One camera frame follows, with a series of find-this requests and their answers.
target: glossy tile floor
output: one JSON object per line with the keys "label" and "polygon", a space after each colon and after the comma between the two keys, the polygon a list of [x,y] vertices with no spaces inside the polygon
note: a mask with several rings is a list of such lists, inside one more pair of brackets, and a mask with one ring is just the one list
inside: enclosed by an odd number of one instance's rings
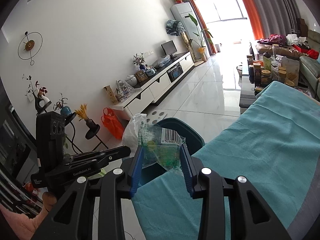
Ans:
{"label": "glossy tile floor", "polygon": [[[194,68],[159,106],[150,106],[146,111],[166,112],[166,118],[176,117],[184,121],[197,131],[206,143],[211,141],[240,115],[241,79],[236,66],[246,60],[246,48],[243,44],[221,47],[220,53]],[[120,144],[120,141],[114,139],[108,146],[114,148]],[[121,160],[114,161],[105,170],[108,172],[120,165]],[[131,200],[122,200],[122,216],[125,239],[145,240]],[[93,240],[98,239],[98,218],[99,198],[96,198]]]}

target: orange bag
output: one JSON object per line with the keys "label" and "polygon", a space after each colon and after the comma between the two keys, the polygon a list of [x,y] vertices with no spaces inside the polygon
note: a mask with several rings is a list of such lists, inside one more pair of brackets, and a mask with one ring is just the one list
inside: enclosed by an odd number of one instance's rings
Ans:
{"label": "orange bag", "polygon": [[124,128],[112,109],[107,107],[103,109],[103,116],[101,117],[101,121],[104,127],[106,127],[116,139],[122,139]]}

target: flower vase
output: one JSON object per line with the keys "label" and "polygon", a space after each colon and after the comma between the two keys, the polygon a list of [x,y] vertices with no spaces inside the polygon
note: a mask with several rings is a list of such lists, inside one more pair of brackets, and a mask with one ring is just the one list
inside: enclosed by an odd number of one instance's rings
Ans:
{"label": "flower vase", "polygon": [[205,58],[205,54],[204,54],[204,50],[206,49],[206,47],[200,47],[198,48],[198,52],[201,54],[201,59],[203,62],[207,62],[207,59]]}
{"label": "flower vase", "polygon": [[72,111],[69,106],[63,106],[61,107],[60,114],[63,115],[64,117],[68,117],[69,115],[72,114]]}
{"label": "flower vase", "polygon": [[87,125],[87,127],[88,127],[90,130],[94,130],[94,129],[97,128],[96,123],[95,123],[92,119],[87,119],[87,120],[85,120],[85,124]]}

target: cabinet drawer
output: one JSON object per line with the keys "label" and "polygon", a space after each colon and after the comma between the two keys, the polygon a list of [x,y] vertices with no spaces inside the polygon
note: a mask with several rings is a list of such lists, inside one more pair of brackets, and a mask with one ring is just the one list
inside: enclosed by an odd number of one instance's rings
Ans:
{"label": "cabinet drawer", "polygon": [[130,110],[132,115],[139,114],[153,101],[153,99],[154,97],[151,93],[150,88],[147,88],[140,94],[140,97],[132,100],[127,105],[127,108]]}
{"label": "cabinet drawer", "polygon": [[168,74],[164,74],[150,85],[150,90],[154,98],[161,94],[163,90],[171,84]]}
{"label": "cabinet drawer", "polygon": [[191,65],[193,65],[192,57],[191,55],[186,56],[183,58],[182,61],[180,61],[180,65],[182,67],[182,70],[185,71],[187,68],[189,68]]}

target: wall clock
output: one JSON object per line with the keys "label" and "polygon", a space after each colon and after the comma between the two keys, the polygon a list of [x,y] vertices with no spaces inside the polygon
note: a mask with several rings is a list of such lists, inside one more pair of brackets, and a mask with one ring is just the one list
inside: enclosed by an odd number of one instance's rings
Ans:
{"label": "wall clock", "polygon": [[20,41],[18,47],[18,56],[23,60],[31,59],[30,65],[32,66],[35,62],[32,59],[41,49],[42,36],[38,32],[28,33],[25,32],[25,36]]}

